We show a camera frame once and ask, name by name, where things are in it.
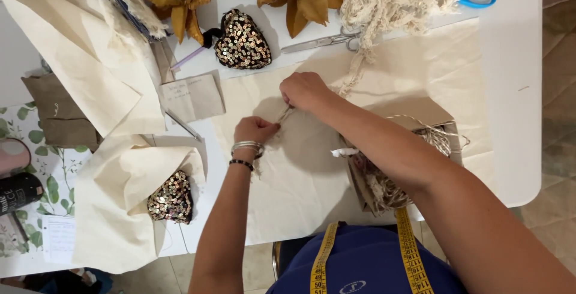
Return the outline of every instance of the heart-shaped pillow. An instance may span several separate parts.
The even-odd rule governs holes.
[[[249,15],[232,9],[220,26],[222,37],[214,46],[220,63],[235,69],[260,69],[272,63],[268,42]]]

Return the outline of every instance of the green leaf pattern paper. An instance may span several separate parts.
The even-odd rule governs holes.
[[[39,128],[38,110],[33,102],[0,108],[0,138],[15,138],[30,150],[32,162],[21,169],[38,177],[44,186],[44,196],[38,202],[16,211],[29,241],[14,242],[8,216],[0,216],[0,257],[28,251],[41,251],[41,215],[74,216],[74,180],[83,163],[92,155],[83,146],[61,149],[46,145],[44,131]]]

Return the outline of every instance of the hand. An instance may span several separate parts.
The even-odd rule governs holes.
[[[304,111],[337,96],[317,73],[293,73],[280,84],[280,91],[286,104]]]
[[[234,132],[234,142],[255,141],[266,143],[280,129],[280,124],[270,123],[258,116],[250,116],[240,120]]]

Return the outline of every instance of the cylindrical container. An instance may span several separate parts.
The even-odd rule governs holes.
[[[39,201],[43,193],[42,183],[31,173],[0,179],[0,216]]]
[[[30,150],[18,139],[0,140],[0,175],[30,164]]]

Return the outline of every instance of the scissor blade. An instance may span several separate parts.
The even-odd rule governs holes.
[[[323,37],[322,39],[312,40],[308,42],[302,42],[287,46],[281,49],[282,53],[292,53],[296,51],[308,50],[312,48],[318,48],[323,46],[329,46],[332,44],[332,39],[330,37]]]

